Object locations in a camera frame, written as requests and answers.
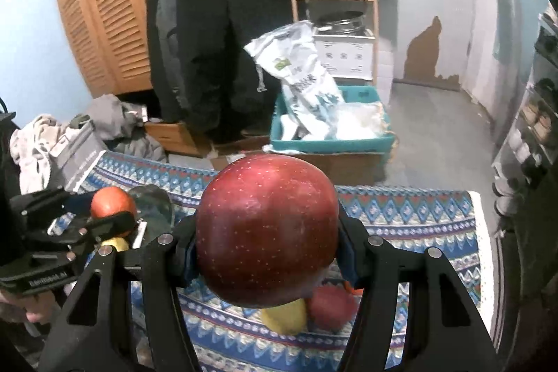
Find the blue patterned tablecloth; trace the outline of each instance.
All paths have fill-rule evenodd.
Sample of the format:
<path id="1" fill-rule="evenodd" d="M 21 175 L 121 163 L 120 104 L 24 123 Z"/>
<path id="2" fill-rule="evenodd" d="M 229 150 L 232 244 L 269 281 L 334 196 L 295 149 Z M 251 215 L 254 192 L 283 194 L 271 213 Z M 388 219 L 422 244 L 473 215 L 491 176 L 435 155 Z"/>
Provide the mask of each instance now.
<path id="1" fill-rule="evenodd" d="M 156 184 L 169 192 L 177 219 L 196 210 L 204 188 L 216 172 L 106 152 L 80 185 L 80 192 L 117 185 L 130 189 Z M 477 307 L 481 303 L 481 263 L 475 233 L 475 213 L 466 191 L 433 191 L 393 187 L 337 186 L 350 216 L 359 218 L 369 233 L 381 235 L 397 248 L 422 252 L 437 246 L 449 258 Z M 71 221 L 60 218 L 57 232 Z M 327 280 L 340 285 L 335 264 Z M 141 324 L 141 288 L 133 288 Z M 199 281 L 179 290 L 186 326 L 200 364 L 206 372 L 292 371 L 333 372 L 337 369 L 352 329 L 347 324 L 332 334 L 314 330 L 280 336 L 259 318 L 259 311 L 232 306 Z M 386 367 L 397 365 L 405 340 L 408 284 L 399 286 L 391 348 Z"/>

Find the teal plastic bin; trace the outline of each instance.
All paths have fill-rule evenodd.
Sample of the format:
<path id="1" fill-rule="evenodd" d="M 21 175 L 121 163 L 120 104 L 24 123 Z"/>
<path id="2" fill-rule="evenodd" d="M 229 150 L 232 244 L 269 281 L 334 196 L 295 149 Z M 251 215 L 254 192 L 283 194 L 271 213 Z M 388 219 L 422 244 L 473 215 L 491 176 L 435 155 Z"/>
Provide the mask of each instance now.
<path id="1" fill-rule="evenodd" d="M 378 92 L 372 86 L 340 86 L 343 99 L 348 103 L 374 103 L 380 101 Z M 381 138 L 356 139 L 354 141 L 337 141 L 334 139 L 324 141 L 282 141 L 283 127 L 280 117 L 287 113 L 285 99 L 280 93 L 275 103 L 275 113 L 271 122 L 270 142 L 273 149 L 298 150 L 304 153 L 389 153 L 395 141 L 393 133 L 386 133 Z M 390 124 L 390 117 L 385 114 L 384 119 Z"/>

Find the metal screw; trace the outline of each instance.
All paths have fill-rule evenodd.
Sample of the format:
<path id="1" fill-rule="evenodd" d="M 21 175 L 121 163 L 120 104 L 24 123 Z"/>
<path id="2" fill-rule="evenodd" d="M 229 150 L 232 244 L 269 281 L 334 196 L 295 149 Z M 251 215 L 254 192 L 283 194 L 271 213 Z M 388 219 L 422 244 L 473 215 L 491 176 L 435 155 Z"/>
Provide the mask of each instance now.
<path id="1" fill-rule="evenodd" d="M 111 245 L 105 245 L 99 248 L 99 255 L 105 256 L 105 255 L 109 255 L 111 252 L 112 252 Z"/>
<path id="2" fill-rule="evenodd" d="M 442 257 L 442 251 L 440 251 L 438 248 L 428 248 L 428 255 L 430 257 L 434 257 L 435 259 L 439 259 L 440 257 Z"/>
<path id="3" fill-rule="evenodd" d="M 159 235 L 159 238 L 157 238 L 157 243 L 160 245 L 168 245 L 169 243 L 172 243 L 172 240 L 174 240 L 174 237 L 171 234 L 162 234 Z"/>
<path id="4" fill-rule="evenodd" d="M 370 246 L 381 246 L 383 245 L 383 238 L 377 235 L 370 235 L 370 237 L 368 237 L 368 244 Z"/>

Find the black coat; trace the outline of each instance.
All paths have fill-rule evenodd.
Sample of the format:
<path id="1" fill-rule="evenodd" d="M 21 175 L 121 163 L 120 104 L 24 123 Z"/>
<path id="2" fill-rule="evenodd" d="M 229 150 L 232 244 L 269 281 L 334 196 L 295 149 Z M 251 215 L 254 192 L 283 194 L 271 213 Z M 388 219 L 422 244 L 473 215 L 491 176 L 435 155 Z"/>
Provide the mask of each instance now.
<path id="1" fill-rule="evenodd" d="M 291 1 L 177 0 L 177 20 L 188 123 L 211 132 L 271 117 L 279 81 L 263 72 L 267 91 L 258 91 L 258 72 L 243 46 L 292 23 Z"/>

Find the gray cloth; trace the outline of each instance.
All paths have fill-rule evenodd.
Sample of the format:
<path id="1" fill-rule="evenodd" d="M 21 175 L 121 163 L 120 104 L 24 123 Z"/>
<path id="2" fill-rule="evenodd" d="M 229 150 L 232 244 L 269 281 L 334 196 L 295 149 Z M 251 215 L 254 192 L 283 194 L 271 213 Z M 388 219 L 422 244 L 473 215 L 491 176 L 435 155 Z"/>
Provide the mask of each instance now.
<path id="1" fill-rule="evenodd" d="M 188 110 L 184 79 L 180 77 L 180 59 L 178 57 L 178 37 L 176 34 L 176 0 L 158 0 L 155 19 L 161 58 L 165 67 L 168 84 L 180 107 Z"/>
<path id="2" fill-rule="evenodd" d="M 162 145 L 149 136 L 143 128 L 139 128 L 142 120 L 137 105 L 124 103 L 112 94 L 102 95 L 91 102 L 84 114 L 91 118 L 97 136 L 110 150 L 167 162 Z"/>

